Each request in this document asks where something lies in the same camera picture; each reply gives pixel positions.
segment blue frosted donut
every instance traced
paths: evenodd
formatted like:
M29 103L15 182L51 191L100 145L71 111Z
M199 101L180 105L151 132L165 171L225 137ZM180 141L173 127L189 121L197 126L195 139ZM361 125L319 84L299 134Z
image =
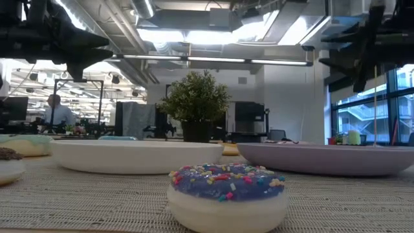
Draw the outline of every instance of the blue frosted donut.
M285 178L263 166L203 164L172 171L178 192L218 201L254 201L275 197L285 189Z

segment lavender bowl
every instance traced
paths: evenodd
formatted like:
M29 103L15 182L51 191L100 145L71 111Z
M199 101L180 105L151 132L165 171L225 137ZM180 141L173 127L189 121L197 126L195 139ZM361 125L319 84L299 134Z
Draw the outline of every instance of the lavender bowl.
M237 144L252 164L290 172L376 176L401 172L414 163L414 148Z

